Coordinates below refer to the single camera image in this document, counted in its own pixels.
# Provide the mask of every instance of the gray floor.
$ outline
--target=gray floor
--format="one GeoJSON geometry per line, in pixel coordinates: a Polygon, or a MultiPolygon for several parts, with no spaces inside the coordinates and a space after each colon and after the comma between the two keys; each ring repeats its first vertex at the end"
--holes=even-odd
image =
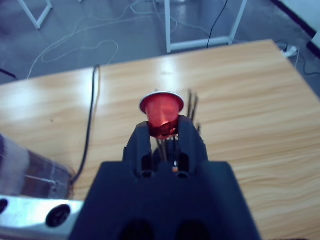
{"type": "MultiPolygon", "coordinates": [[[[36,30],[17,0],[0,0],[0,68],[16,74],[19,79],[27,78],[33,65],[31,78],[105,65],[110,60],[114,64],[166,54],[163,3],[156,5],[159,15],[146,15],[134,13],[128,7],[136,0],[51,1],[53,10],[41,30],[36,30]]],[[[46,6],[44,0],[25,2],[35,16],[46,6]]],[[[225,0],[171,2],[171,15],[176,20],[209,31],[225,0]]],[[[240,4],[240,0],[229,0],[213,37],[230,31],[240,4]]],[[[152,0],[141,0],[134,9],[155,12],[152,0]]],[[[176,27],[172,23],[172,31],[173,42],[208,37],[205,31],[181,23],[176,27]]],[[[307,71],[320,71],[319,59],[306,48],[310,37],[269,0],[248,0],[236,39],[287,40],[300,48],[307,60],[307,71]]],[[[300,72],[302,66],[300,59],[297,65],[300,72]]],[[[320,76],[304,78],[320,97],[320,76]]],[[[12,81],[0,73],[0,84],[12,81]]]]}

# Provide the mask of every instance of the red coffee capsule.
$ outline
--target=red coffee capsule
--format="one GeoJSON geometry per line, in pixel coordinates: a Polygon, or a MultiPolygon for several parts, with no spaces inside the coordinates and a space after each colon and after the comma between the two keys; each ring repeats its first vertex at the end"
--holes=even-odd
{"type": "Polygon", "coordinates": [[[140,102],[140,109],[148,118],[150,136],[162,140],[177,134],[179,112],[183,108],[182,97],[169,91],[150,93],[140,102]]]}

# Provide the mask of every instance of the power strip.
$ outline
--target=power strip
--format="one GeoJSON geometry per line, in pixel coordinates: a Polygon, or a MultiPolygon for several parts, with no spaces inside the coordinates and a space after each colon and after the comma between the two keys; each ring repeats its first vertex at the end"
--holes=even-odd
{"type": "Polygon", "coordinates": [[[298,48],[296,46],[289,45],[286,51],[282,50],[281,53],[286,58],[292,58],[298,54],[298,48]]]}

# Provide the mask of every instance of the silver metal plate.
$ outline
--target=silver metal plate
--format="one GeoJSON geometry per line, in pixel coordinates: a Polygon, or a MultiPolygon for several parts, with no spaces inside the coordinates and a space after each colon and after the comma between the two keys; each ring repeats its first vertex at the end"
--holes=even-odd
{"type": "Polygon", "coordinates": [[[0,202],[7,207],[0,213],[0,238],[21,240],[66,240],[68,239],[84,202],[0,195],[0,202]],[[50,211],[67,205],[70,214],[57,227],[50,227],[46,218],[50,211]]]}

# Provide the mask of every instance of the wooden table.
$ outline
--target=wooden table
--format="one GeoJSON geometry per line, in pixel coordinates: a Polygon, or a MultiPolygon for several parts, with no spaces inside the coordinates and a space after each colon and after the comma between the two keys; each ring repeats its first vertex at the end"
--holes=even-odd
{"type": "MultiPolygon", "coordinates": [[[[75,170],[83,154],[92,69],[0,87],[0,132],[75,170]]],[[[209,158],[228,161],[264,239],[320,237],[320,104],[271,41],[168,55],[101,68],[87,163],[74,198],[85,199],[104,161],[121,161],[140,99],[154,89],[187,98],[209,158]]]]}

